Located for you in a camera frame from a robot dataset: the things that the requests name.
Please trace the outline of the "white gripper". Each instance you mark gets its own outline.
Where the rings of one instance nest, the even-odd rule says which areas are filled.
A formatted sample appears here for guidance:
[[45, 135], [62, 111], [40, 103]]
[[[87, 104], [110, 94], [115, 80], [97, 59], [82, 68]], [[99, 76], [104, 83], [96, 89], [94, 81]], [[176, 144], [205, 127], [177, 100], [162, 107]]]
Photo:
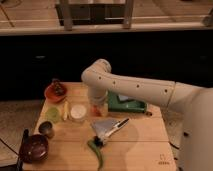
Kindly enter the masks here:
[[107, 99], [107, 91], [97, 88], [89, 88], [88, 98], [92, 105], [102, 106]]

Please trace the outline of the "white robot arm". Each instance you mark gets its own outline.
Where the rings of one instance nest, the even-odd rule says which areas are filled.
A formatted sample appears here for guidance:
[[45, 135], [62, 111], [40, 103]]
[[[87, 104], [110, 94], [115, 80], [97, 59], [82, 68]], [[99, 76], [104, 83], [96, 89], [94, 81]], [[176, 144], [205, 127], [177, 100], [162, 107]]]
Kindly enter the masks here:
[[213, 171], [213, 88], [115, 75], [105, 59], [86, 68], [81, 80], [93, 104], [102, 104], [111, 91], [183, 114], [178, 168]]

